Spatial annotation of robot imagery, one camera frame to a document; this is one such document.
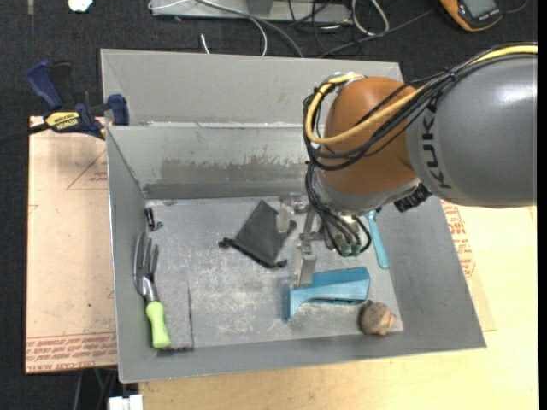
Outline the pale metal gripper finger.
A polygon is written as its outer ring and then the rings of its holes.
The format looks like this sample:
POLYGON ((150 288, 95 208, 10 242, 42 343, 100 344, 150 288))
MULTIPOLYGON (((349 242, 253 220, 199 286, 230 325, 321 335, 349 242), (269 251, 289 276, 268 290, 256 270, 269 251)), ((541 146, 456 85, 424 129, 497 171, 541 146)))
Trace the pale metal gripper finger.
POLYGON ((297 254, 297 264, 299 265, 297 269, 298 287, 312 284, 316 261, 317 256, 311 243, 301 243, 297 254))
POLYGON ((303 195, 291 192, 279 198, 279 210, 277 213, 277 231, 280 234, 290 234, 296 222, 295 215, 301 214, 304 210, 303 195))

